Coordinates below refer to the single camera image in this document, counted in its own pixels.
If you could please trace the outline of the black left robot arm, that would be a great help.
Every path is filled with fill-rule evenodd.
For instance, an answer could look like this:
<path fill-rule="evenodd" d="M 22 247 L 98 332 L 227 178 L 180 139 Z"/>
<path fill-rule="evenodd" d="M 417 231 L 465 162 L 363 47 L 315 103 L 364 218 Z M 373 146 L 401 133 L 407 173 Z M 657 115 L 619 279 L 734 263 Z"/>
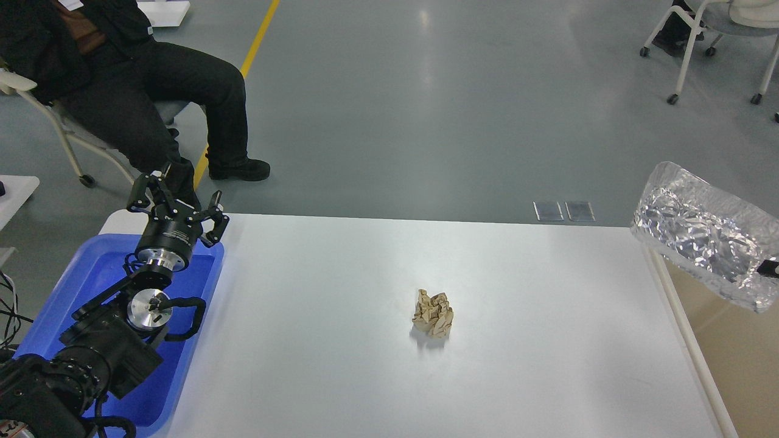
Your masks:
<path fill-rule="evenodd" d="M 159 173 L 136 178 L 127 209 L 148 215 L 128 274 L 72 314 L 62 349 L 47 360 L 25 354 L 2 365 L 3 437 L 105 437 L 121 429 L 135 437 L 130 419 L 104 415 L 162 363 L 158 346 L 197 335 L 206 314 L 202 297 L 169 297 L 173 275 L 191 263 L 195 244 L 210 248 L 230 221 L 222 191 L 198 210 L 173 197 Z"/>

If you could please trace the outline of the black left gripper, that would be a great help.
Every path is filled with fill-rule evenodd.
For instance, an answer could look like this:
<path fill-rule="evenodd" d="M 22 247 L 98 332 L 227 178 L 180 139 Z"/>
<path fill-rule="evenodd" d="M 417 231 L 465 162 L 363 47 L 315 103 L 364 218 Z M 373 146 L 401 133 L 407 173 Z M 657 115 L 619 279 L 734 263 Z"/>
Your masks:
<path fill-rule="evenodd" d="M 145 265 L 161 266 L 172 272 L 189 266 L 197 240 L 211 248 L 222 241 L 230 217 L 223 213 L 221 190 L 212 194 L 205 210 L 195 212 L 186 203 L 173 203 L 162 171 L 142 173 L 129 192 L 126 210 L 148 214 L 148 223 L 134 251 L 136 260 Z M 193 223 L 187 219 L 193 216 Z M 212 221 L 212 228 L 202 232 L 200 224 Z"/>

